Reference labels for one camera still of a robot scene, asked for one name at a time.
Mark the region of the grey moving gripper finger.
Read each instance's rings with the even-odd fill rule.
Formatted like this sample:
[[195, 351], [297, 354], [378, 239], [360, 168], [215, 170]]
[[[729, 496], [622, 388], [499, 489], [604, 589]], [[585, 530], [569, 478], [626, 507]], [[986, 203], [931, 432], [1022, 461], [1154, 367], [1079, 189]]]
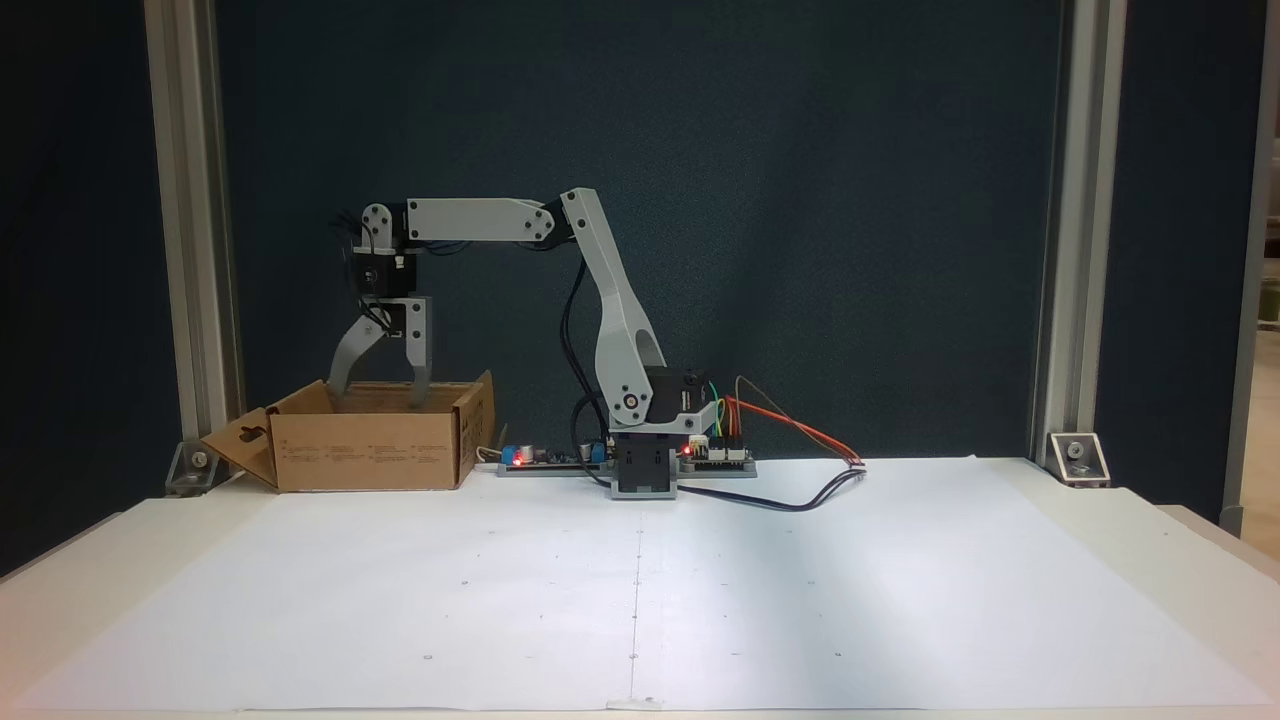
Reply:
[[334, 398], [347, 396], [356, 365], [385, 336], [387, 328], [370, 316], [356, 319], [335, 347], [326, 380], [330, 396]]

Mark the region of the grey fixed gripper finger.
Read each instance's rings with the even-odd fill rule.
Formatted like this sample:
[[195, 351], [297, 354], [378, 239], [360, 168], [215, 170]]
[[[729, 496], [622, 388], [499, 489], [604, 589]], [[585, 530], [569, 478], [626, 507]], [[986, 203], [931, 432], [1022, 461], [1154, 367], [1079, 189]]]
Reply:
[[430, 337], [407, 337], [406, 357], [413, 372], [410, 387], [410, 407], [421, 409], [431, 388], [433, 340]]

